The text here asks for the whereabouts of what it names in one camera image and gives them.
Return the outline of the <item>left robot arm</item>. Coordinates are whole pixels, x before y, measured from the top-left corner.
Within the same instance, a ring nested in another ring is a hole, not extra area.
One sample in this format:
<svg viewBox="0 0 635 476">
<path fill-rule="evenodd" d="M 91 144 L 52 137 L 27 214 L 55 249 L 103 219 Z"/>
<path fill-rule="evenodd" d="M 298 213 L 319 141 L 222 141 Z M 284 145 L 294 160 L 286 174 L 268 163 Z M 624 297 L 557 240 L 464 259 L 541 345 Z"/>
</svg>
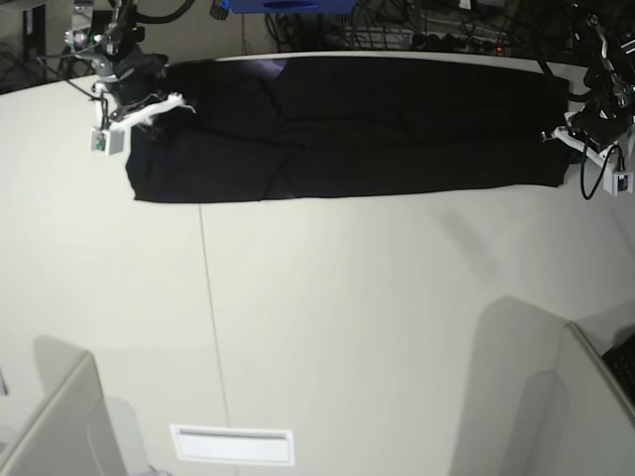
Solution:
<svg viewBox="0 0 635 476">
<path fill-rule="evenodd" d="M 586 67 L 582 105 L 568 124 L 596 152 L 617 142 L 634 124 L 634 35 L 612 17 L 583 10 L 571 26 L 573 46 Z"/>
</svg>

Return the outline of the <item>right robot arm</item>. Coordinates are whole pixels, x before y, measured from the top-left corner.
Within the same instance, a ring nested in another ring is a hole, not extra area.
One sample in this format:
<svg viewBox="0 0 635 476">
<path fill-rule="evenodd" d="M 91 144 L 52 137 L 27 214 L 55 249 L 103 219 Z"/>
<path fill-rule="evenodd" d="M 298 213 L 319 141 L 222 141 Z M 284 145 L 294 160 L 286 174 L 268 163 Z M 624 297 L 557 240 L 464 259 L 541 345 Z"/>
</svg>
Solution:
<svg viewBox="0 0 635 476">
<path fill-rule="evenodd" d="M 140 43 L 147 26 L 173 23 L 192 5 L 185 1 L 170 14 L 150 16 L 138 10 L 136 1 L 111 1 L 108 10 L 97 9 L 93 1 L 74 1 L 63 51 L 39 56 L 37 61 L 42 67 L 50 60 L 89 63 L 99 84 L 124 113 L 165 101 L 170 97 L 164 86 L 168 57 L 145 54 Z"/>
</svg>

